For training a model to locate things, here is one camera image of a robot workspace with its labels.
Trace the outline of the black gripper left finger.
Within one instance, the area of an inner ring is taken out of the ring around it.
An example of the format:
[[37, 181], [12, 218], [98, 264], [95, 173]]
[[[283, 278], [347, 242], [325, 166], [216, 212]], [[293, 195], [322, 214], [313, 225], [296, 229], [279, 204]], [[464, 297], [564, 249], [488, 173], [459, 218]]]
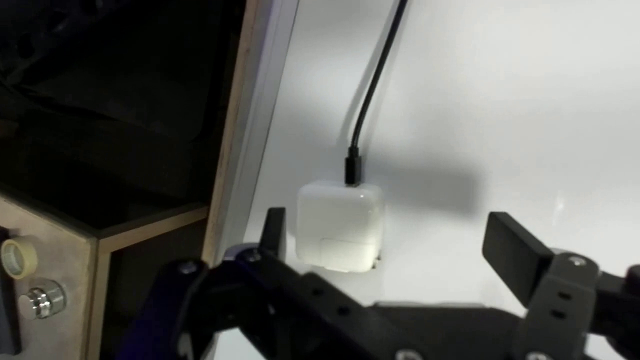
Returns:
[[278, 261], [286, 259], [286, 211], [269, 208], [266, 212], [257, 249]]

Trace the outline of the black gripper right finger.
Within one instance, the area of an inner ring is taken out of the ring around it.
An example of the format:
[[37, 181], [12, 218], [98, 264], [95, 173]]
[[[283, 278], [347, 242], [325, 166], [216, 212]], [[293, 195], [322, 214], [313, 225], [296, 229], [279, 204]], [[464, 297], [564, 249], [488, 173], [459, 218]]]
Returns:
[[515, 301], [526, 306], [549, 267], [552, 250], [507, 212], [489, 212], [482, 256]]

